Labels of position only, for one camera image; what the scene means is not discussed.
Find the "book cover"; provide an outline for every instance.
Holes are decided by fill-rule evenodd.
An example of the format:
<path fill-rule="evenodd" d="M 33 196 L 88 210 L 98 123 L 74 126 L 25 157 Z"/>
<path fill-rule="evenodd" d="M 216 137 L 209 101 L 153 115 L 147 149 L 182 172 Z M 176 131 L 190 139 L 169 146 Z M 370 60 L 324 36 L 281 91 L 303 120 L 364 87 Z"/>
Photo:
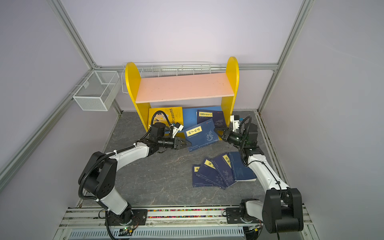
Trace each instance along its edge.
<path fill-rule="evenodd" d="M 231 168 L 231 161 L 229 160 L 228 153 L 222 153 L 212 159 L 212 163 L 224 180 L 227 187 L 234 185 L 236 182 L 233 179 L 233 173 Z"/>
<path fill-rule="evenodd" d="M 218 171 L 216 170 L 209 158 L 205 158 L 203 160 L 199 170 L 196 173 L 196 176 L 214 184 L 215 186 L 218 186 L 219 188 L 227 188 L 227 185 L 225 184 L 224 180 L 220 177 Z"/>
<path fill-rule="evenodd" d="M 215 125 L 212 119 L 183 129 L 185 139 L 192 143 L 192 145 L 188 147 L 188 151 L 191 152 L 219 141 L 218 135 L 215 133 L 214 129 Z"/>
<path fill-rule="evenodd" d="M 249 167 L 245 167 L 241 161 L 239 152 L 229 152 L 229 160 L 232 166 L 233 179 L 235 181 L 252 182 L 256 181 L 256 175 Z"/>
<path fill-rule="evenodd" d="M 199 170 L 199 164 L 192 165 L 192 187 L 213 187 L 214 185 L 210 182 L 205 181 L 204 179 L 196 176 L 197 171 Z"/>
<path fill-rule="evenodd" d="M 148 112 L 148 128 L 149 125 L 151 124 L 152 116 L 155 114 L 157 111 L 163 111 L 166 113 L 167 118 L 169 122 L 172 123 L 180 123 L 181 125 L 183 124 L 183 108 L 182 107 L 175 107 L 175 108 L 150 108 Z M 166 118 L 164 117 L 163 114 L 157 114 L 153 120 L 153 123 L 156 122 L 162 122 L 165 125 L 168 125 Z"/>
<path fill-rule="evenodd" d="M 221 107 L 183 108 L 184 127 L 192 127 L 197 124 L 197 110 L 221 111 Z"/>
<path fill-rule="evenodd" d="M 197 111 L 197 123 L 204 122 L 208 119 L 214 121 L 215 127 L 226 127 L 225 118 L 223 111 L 212 111 L 199 109 Z"/>

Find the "table surface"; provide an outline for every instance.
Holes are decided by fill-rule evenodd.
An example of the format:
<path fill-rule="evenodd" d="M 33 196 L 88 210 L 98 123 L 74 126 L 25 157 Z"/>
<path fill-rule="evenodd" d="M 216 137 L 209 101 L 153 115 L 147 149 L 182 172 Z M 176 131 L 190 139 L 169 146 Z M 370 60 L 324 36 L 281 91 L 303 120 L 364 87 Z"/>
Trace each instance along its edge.
<path fill-rule="evenodd" d="M 252 111 L 233 112 L 244 118 L 252 116 Z M 113 135 L 108 142 L 106 152 L 132 145 L 145 134 L 144 127 L 136 112 L 124 112 L 119 119 Z M 258 144 L 270 158 L 265 142 L 259 132 Z M 155 153 L 138 159 L 116 173 L 115 187 L 121 196 L 132 206 L 156 205 L 238 205 L 242 199 L 260 199 L 264 201 L 264 190 L 258 180 L 254 182 L 236 182 L 223 190 L 219 187 L 192 187 L 192 164 L 201 164 L 204 157 L 213 158 L 223 152 L 237 151 L 224 141 L 215 142 L 198 150 L 171 150 Z M 93 200 L 85 200 L 83 206 L 95 205 Z"/>

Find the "white wire rack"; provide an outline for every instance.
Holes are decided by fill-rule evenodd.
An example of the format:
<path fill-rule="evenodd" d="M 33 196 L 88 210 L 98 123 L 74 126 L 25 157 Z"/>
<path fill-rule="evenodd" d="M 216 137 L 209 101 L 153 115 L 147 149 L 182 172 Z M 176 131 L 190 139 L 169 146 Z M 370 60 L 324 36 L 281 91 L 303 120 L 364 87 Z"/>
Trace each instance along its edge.
<path fill-rule="evenodd" d="M 119 92 L 117 71 L 93 71 L 74 93 L 73 99 L 84 111 L 108 111 Z"/>
<path fill-rule="evenodd" d="M 156 78 L 166 76 L 196 75 L 212 73 L 210 62 L 162 62 L 162 63 L 135 63 L 141 78 Z M 121 73 L 121 89 L 129 94 L 125 82 L 125 66 Z"/>

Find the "dark blue book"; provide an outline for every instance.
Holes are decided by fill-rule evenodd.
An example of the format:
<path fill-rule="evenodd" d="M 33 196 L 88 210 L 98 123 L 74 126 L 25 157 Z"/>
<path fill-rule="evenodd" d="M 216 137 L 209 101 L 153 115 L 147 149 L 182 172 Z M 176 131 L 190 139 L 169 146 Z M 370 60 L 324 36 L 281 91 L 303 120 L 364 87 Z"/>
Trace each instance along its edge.
<path fill-rule="evenodd" d="M 235 181 L 252 182 L 256 181 L 256 175 L 249 167 L 245 167 L 241 161 L 239 152 L 229 152 L 229 160 L 231 161 L 233 179 Z"/>
<path fill-rule="evenodd" d="M 197 123 L 204 122 L 208 119 L 212 119 L 214 121 L 215 127 L 226 127 L 224 113 L 223 111 L 212 111 L 212 110 L 204 110 L 199 109 L 197 111 Z"/>
<path fill-rule="evenodd" d="M 233 173 L 231 168 L 231 161 L 229 160 L 228 153 L 222 153 L 212 159 L 212 163 L 224 180 L 227 187 L 234 185 L 236 182 L 233 179 Z"/>
<path fill-rule="evenodd" d="M 218 186 L 219 188 L 227 188 L 227 185 L 219 175 L 218 171 L 216 171 L 216 168 L 214 167 L 213 163 L 210 161 L 209 158 L 205 158 L 203 160 L 199 170 L 196 173 L 196 176 L 214 184 L 215 186 Z"/>
<path fill-rule="evenodd" d="M 206 108 L 183 108 L 183 123 L 184 128 L 192 127 L 197 124 L 197 110 L 213 110 L 221 111 L 221 107 L 206 107 Z"/>
<path fill-rule="evenodd" d="M 192 143 L 192 145 L 188 147 L 188 151 L 191 152 L 219 141 L 214 129 L 215 125 L 212 119 L 184 129 L 185 139 Z"/>
<path fill-rule="evenodd" d="M 213 187 L 214 185 L 210 182 L 205 181 L 204 179 L 196 176 L 197 171 L 199 170 L 199 164 L 192 165 L 192 187 Z"/>

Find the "yellow title label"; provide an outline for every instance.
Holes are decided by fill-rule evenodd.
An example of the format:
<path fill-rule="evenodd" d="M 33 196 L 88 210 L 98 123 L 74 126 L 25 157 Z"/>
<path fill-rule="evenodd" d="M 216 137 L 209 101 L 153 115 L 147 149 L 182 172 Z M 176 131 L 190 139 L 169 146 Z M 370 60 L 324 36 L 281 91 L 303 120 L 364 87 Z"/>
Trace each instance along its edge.
<path fill-rule="evenodd" d="M 188 130 L 188 131 L 187 131 L 187 136 L 189 137 L 189 136 L 191 136 L 191 135 L 193 135 L 193 134 L 196 134 L 196 133 L 198 133 L 198 132 L 201 132 L 201 131 L 202 131 L 202 130 L 201 130 L 201 126 L 196 127 L 196 128 L 194 128 L 194 129 Z"/>
<path fill-rule="evenodd" d="M 199 112 L 199 117 L 213 117 L 212 113 Z"/>
<path fill-rule="evenodd" d="M 205 160 L 204 164 L 207 165 L 207 166 L 210 166 L 213 169 L 215 169 L 214 164 L 211 161 L 209 161 L 209 160 Z"/>
<path fill-rule="evenodd" d="M 228 165 L 231 167 L 231 161 L 229 160 L 229 157 L 225 154 L 223 156 L 224 160 L 228 163 Z"/>

